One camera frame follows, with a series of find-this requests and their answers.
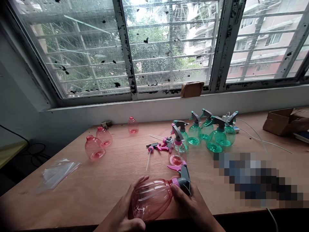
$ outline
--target teal spray bottle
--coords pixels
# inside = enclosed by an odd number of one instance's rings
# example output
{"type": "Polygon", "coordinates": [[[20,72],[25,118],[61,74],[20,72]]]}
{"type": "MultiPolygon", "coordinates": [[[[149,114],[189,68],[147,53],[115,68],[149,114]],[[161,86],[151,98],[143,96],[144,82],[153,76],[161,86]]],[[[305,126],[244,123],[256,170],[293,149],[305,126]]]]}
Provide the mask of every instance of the teal spray bottle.
{"type": "Polygon", "coordinates": [[[168,161],[174,166],[182,165],[183,161],[187,161],[187,152],[183,144],[184,138],[174,123],[171,134],[175,134],[175,138],[168,151],[168,161]]]}
{"type": "Polygon", "coordinates": [[[207,148],[212,152],[222,152],[225,147],[230,146],[224,133],[225,121],[218,116],[212,116],[209,125],[218,124],[216,130],[210,133],[207,139],[207,148]]]}
{"type": "Polygon", "coordinates": [[[178,120],[174,120],[173,123],[177,126],[177,127],[180,127],[180,133],[182,134],[183,138],[184,138],[184,142],[183,142],[183,145],[184,147],[186,148],[186,150],[189,149],[189,136],[186,132],[186,128],[185,126],[186,125],[189,125],[189,123],[186,123],[184,121],[178,121],[178,120]]]}
{"type": "Polygon", "coordinates": [[[202,134],[202,131],[201,131],[201,128],[200,128],[200,123],[202,123],[202,122],[200,120],[200,117],[197,116],[196,113],[191,111],[191,118],[189,120],[191,120],[193,118],[195,119],[194,123],[188,130],[189,143],[192,144],[192,145],[199,145],[200,142],[201,142],[200,137],[201,137],[201,134],[202,134]]]}
{"type": "Polygon", "coordinates": [[[233,145],[236,138],[236,132],[234,130],[233,121],[236,119],[238,111],[235,111],[227,120],[226,126],[224,127],[224,132],[226,139],[230,142],[230,146],[233,145]]]}
{"type": "Polygon", "coordinates": [[[215,129],[213,128],[213,125],[207,126],[207,124],[211,122],[212,113],[210,113],[209,111],[205,109],[202,109],[202,110],[203,110],[203,114],[200,116],[200,118],[206,117],[206,121],[201,125],[202,133],[201,133],[200,139],[206,141],[210,133],[213,132],[215,129]]]}

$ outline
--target small cardboard piece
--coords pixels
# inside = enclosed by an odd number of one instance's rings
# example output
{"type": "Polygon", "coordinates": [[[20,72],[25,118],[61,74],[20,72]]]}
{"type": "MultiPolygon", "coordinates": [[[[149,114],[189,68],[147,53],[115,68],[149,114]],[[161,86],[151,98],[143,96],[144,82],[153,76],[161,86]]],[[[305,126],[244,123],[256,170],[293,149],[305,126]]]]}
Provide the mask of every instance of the small cardboard piece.
{"type": "Polygon", "coordinates": [[[279,136],[307,131],[309,130],[309,111],[294,108],[270,111],[263,130],[279,136]]]}
{"type": "Polygon", "coordinates": [[[202,93],[204,82],[188,82],[183,84],[180,96],[183,98],[197,97],[202,93]]]}

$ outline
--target hand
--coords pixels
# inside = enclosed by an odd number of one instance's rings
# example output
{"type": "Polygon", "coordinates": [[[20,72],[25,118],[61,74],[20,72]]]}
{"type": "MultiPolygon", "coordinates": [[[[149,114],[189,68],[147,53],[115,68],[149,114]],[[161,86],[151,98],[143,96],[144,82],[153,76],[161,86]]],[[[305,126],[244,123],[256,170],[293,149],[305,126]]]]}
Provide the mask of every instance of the hand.
{"type": "Polygon", "coordinates": [[[188,197],[178,186],[171,186],[176,202],[180,203],[185,208],[188,214],[192,217],[195,223],[205,231],[225,231],[222,226],[211,214],[207,207],[199,189],[191,182],[190,192],[188,197]]]}
{"type": "Polygon", "coordinates": [[[149,176],[141,176],[136,181],[134,181],[128,192],[122,196],[118,201],[112,211],[106,216],[106,218],[101,222],[101,224],[95,229],[95,232],[124,232],[131,230],[145,230],[146,225],[140,218],[134,218],[132,220],[128,219],[128,211],[131,204],[131,197],[134,188],[139,184],[148,180],[149,176]]]}

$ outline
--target plastic bottle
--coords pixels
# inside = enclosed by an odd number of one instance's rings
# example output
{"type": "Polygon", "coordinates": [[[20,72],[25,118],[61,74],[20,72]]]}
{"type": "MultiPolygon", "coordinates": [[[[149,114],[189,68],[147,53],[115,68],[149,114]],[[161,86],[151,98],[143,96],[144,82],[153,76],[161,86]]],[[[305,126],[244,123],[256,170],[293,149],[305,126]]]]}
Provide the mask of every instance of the plastic bottle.
{"type": "Polygon", "coordinates": [[[205,122],[201,125],[201,136],[200,139],[206,141],[209,137],[210,133],[214,131],[213,125],[207,126],[211,122],[211,116],[212,113],[209,111],[203,109],[203,114],[200,116],[200,118],[205,118],[205,122]]]}
{"type": "Polygon", "coordinates": [[[138,123],[133,117],[130,117],[128,121],[128,131],[130,134],[136,134],[138,132],[138,123]]]}
{"type": "Polygon", "coordinates": [[[108,147],[113,142],[112,136],[103,127],[98,127],[96,137],[101,140],[101,147],[108,147]]]}
{"type": "Polygon", "coordinates": [[[177,126],[177,127],[180,127],[180,133],[182,134],[183,138],[184,138],[184,142],[183,142],[183,145],[185,147],[186,150],[189,149],[189,136],[186,132],[186,128],[185,126],[186,125],[189,125],[189,123],[186,123],[184,121],[177,121],[177,120],[174,120],[173,123],[177,126]]]}
{"type": "Polygon", "coordinates": [[[101,147],[101,140],[93,135],[86,137],[85,151],[89,159],[95,160],[102,157],[105,154],[105,150],[101,147]]]}
{"type": "Polygon", "coordinates": [[[226,139],[224,133],[225,121],[218,116],[212,116],[210,124],[218,124],[216,130],[210,133],[207,139],[207,148],[212,152],[222,152],[225,147],[230,146],[230,142],[226,139]]]}
{"type": "Polygon", "coordinates": [[[158,218],[172,200],[172,184],[178,185],[187,195],[190,195],[190,176],[187,164],[168,167],[181,173],[181,177],[172,180],[151,179],[136,186],[131,200],[134,218],[140,218],[143,221],[158,218]]]}
{"type": "Polygon", "coordinates": [[[193,125],[189,128],[188,130],[188,136],[189,136],[189,143],[192,145],[199,145],[201,140],[201,129],[200,129],[200,125],[199,123],[202,123],[200,120],[200,117],[197,116],[196,113],[194,113],[193,111],[191,111],[191,119],[195,119],[193,125]]]}
{"type": "Polygon", "coordinates": [[[182,143],[184,138],[174,123],[172,123],[172,129],[171,134],[175,134],[175,138],[171,148],[169,149],[168,161],[171,165],[178,166],[181,165],[183,161],[187,161],[187,152],[182,143]]]}
{"type": "Polygon", "coordinates": [[[224,133],[226,135],[226,139],[230,142],[230,146],[233,145],[236,139],[236,132],[233,127],[233,121],[236,119],[238,111],[235,111],[227,120],[226,126],[224,127],[224,133]]]}

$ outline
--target clear plastic bag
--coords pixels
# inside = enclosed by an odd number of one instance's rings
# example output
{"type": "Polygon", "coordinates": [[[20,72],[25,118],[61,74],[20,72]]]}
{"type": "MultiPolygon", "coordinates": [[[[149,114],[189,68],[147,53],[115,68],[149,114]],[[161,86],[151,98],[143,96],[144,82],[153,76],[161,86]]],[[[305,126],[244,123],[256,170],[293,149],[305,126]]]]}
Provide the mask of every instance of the clear plastic bag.
{"type": "Polygon", "coordinates": [[[71,162],[67,159],[58,160],[54,166],[42,172],[43,181],[36,189],[36,193],[42,193],[48,189],[54,189],[67,175],[74,171],[81,163],[71,162]]]}

